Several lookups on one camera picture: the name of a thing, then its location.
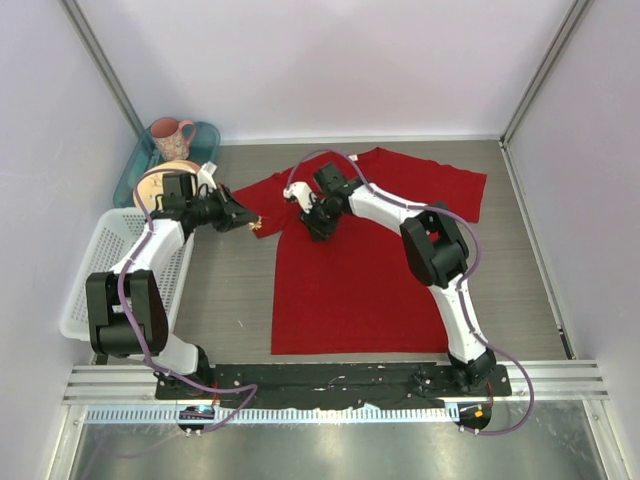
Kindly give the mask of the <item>red t-shirt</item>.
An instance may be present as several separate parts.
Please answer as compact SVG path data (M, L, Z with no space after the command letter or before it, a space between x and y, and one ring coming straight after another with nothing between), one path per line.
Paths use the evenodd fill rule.
M275 264L271 352L444 353L459 342L447 334L448 307L410 273L400 237L374 222L345 216L330 239L312 241L299 208L285 201L289 176L309 182L333 162L349 178L358 171L377 186L411 201L445 203L478 222L487 177L383 148L355 164L334 153L236 191L261 218L259 238L280 236Z

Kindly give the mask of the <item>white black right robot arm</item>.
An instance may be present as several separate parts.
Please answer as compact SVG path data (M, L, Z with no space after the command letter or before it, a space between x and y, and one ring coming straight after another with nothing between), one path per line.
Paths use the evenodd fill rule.
M287 186L283 196L298 203L300 219L315 241L327 240L344 215L372 221L402 240L409 270L436 301L448 337L450 377L457 391L477 393L497 366L471 300L469 248L460 232L469 224L444 204L411 202L368 181L360 170L349 180L328 163L313 174L318 193L306 183Z

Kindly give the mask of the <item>red gold maple leaf brooch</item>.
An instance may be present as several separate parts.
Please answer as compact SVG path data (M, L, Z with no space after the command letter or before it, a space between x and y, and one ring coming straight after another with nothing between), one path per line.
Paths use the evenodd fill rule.
M258 217L257 220L249 223L249 228L253 233L258 232L263 226L262 218Z

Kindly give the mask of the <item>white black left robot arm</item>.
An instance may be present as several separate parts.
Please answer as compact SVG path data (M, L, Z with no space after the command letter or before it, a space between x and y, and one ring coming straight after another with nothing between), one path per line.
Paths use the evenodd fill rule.
M85 283L89 339L106 357L141 356L158 379L177 382L190 398L217 392L204 350L175 337L157 278L171 257L201 226L220 233L251 226L259 217L211 173L161 169L162 191L152 210L144 210L141 236L109 270Z

